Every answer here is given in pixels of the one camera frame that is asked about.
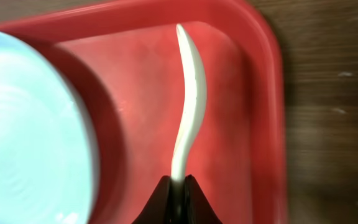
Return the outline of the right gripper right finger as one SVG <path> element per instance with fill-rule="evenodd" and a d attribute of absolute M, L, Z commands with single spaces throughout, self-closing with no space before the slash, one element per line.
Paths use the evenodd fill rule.
<path fill-rule="evenodd" d="M 185 217 L 187 224 L 222 224 L 195 177 L 185 178 Z"/>

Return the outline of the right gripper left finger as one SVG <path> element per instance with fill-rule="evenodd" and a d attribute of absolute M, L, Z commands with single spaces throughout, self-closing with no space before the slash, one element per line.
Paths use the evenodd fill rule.
<path fill-rule="evenodd" d="M 170 195 L 170 178 L 163 176 L 140 214 L 132 224 L 166 224 L 169 221 L 168 201 Z"/>

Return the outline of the large light blue plate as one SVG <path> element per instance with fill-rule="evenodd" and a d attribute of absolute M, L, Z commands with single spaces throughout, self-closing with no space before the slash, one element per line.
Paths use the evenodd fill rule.
<path fill-rule="evenodd" d="M 98 186 L 98 144 L 77 91 L 0 32 L 0 223 L 88 223 Z"/>

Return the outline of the white plastic spoon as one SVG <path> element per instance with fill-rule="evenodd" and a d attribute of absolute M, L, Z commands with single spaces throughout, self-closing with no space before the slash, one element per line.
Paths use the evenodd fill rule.
<path fill-rule="evenodd" d="M 181 24 L 177 24 L 177 38 L 185 84 L 185 98 L 180 127 L 171 163 L 171 179 L 182 183 L 191 147 L 203 122 L 207 84 L 204 65 L 193 39 Z"/>

